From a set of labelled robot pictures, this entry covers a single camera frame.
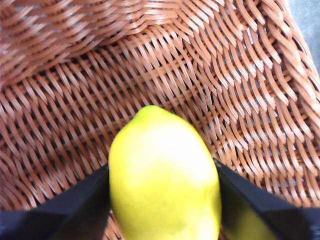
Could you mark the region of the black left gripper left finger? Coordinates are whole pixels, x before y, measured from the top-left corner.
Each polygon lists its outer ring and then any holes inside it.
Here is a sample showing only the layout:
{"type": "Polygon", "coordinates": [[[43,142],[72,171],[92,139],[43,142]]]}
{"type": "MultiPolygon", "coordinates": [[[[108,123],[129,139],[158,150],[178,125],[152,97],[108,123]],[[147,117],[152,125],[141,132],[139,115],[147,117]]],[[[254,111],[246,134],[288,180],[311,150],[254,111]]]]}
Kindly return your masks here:
{"type": "Polygon", "coordinates": [[[101,240],[110,212],[105,165],[70,189],[30,210],[0,213],[2,240],[101,240]]]}

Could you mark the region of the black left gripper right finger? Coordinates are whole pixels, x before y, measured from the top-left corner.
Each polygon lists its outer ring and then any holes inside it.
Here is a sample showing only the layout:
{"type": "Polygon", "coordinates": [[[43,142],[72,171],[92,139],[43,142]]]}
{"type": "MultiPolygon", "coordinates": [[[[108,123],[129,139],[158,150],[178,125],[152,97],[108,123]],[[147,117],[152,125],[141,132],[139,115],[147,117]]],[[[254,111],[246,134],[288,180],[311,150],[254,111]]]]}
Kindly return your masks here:
{"type": "Polygon", "coordinates": [[[229,240],[318,240],[320,210],[297,207],[218,160],[222,226],[229,240]]]}

